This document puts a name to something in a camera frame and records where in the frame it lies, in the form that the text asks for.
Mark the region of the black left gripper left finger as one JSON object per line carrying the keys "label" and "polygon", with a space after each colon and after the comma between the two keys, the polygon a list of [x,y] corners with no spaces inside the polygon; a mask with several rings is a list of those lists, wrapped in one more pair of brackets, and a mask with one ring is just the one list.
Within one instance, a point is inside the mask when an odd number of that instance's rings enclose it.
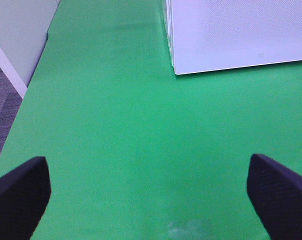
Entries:
{"label": "black left gripper left finger", "polygon": [[29,240],[51,196],[45,157],[33,157],[0,177],[0,240]]}

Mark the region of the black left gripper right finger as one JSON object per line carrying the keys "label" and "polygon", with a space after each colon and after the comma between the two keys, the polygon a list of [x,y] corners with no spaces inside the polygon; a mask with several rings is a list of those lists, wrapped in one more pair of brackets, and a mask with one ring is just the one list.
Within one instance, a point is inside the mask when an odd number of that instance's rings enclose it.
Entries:
{"label": "black left gripper right finger", "polygon": [[302,176],[274,159],[253,154],[248,197],[270,239],[302,240]]}

